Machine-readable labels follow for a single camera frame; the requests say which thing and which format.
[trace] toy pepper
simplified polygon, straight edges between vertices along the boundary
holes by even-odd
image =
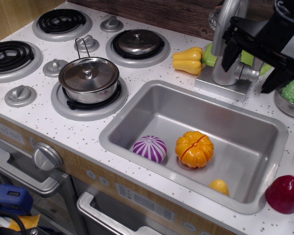
[[[173,68],[198,75],[202,71],[204,63],[204,51],[200,47],[192,47],[188,50],[173,54]]]

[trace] purple striped onion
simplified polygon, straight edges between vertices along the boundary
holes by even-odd
[[[133,152],[156,163],[161,163],[167,155],[167,148],[160,138],[144,136],[134,144]]]

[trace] silver faucet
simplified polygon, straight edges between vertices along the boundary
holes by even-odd
[[[225,97],[243,102],[251,86],[251,82],[258,80],[263,62],[256,57],[253,67],[241,62],[239,56],[232,67],[226,72],[221,66],[223,52],[226,47],[222,38],[230,27],[233,16],[245,18],[248,0],[225,0],[218,15],[211,53],[217,57],[214,67],[205,66],[196,78],[195,87],[208,90]]]
[[[255,57],[253,67],[251,67],[242,63],[241,57],[239,56],[228,72],[225,72],[221,66],[223,52],[226,46],[222,36],[230,27],[230,19],[233,16],[245,18],[247,8],[248,0],[226,0],[224,1],[218,17],[218,23],[216,25],[215,36],[211,49],[211,53],[217,57],[216,64],[212,71],[212,79],[216,83],[223,86],[233,85],[237,83],[239,79],[256,82],[263,65],[263,61]]]

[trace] orange toy pumpkin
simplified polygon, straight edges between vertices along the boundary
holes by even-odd
[[[203,167],[213,158],[214,144],[205,134],[188,131],[177,140],[175,152],[188,167]]]

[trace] stove knob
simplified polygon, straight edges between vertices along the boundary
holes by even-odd
[[[37,93],[33,88],[20,85],[8,91],[4,101],[10,107],[23,107],[32,103],[36,97]]]
[[[77,38],[75,40],[74,49],[78,51],[78,53],[94,52],[98,48],[99,42],[96,39],[94,39],[91,35],[86,35],[84,38]]]
[[[60,155],[49,145],[42,142],[35,144],[32,160],[34,165],[43,171],[55,169],[63,164]]]
[[[111,16],[100,24],[100,28],[104,32],[115,33],[123,29],[123,23],[117,20],[117,17]]]
[[[65,60],[54,59],[44,65],[43,73],[48,77],[58,77],[61,69],[67,64],[68,62]]]

